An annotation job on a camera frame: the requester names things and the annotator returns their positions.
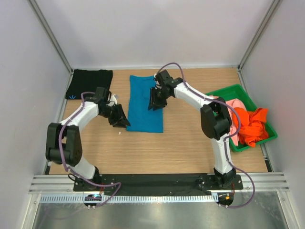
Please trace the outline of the blue t shirt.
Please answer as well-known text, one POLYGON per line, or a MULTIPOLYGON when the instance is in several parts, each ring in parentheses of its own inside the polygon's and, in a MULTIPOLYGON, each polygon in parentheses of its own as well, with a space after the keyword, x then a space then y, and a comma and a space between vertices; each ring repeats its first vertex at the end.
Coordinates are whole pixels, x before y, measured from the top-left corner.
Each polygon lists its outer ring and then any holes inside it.
POLYGON ((163 111, 149 110, 150 89, 156 86, 153 76, 130 76, 130 100, 127 131, 163 133, 163 111))

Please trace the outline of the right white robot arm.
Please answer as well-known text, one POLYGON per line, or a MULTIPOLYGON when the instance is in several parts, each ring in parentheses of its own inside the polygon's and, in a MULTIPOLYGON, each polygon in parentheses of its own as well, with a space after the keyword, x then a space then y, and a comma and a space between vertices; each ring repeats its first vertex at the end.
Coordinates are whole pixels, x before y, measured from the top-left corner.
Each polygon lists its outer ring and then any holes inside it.
POLYGON ((232 120, 225 100, 221 97, 207 96, 191 87, 182 78, 172 78, 167 70, 154 75, 156 86, 150 89, 149 110, 166 107, 169 97, 184 100, 200 111, 201 129, 211 139, 215 165, 214 182, 217 187, 225 189, 231 185, 236 176, 236 169, 231 162, 229 149, 230 127, 232 120))

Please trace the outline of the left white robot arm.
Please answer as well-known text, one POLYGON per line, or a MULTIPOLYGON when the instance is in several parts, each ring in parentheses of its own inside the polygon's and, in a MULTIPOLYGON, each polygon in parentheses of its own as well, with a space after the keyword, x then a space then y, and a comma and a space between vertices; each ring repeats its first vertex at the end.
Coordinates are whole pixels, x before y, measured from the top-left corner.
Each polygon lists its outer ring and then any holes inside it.
POLYGON ((95 92, 81 93, 81 105, 69 117, 49 124, 46 139, 46 159, 63 165, 65 171, 82 179, 91 191, 120 185, 103 184, 98 168, 90 164, 82 153, 81 131, 97 116, 107 118, 113 127, 126 128, 131 125, 117 101, 117 95, 98 87, 95 92))

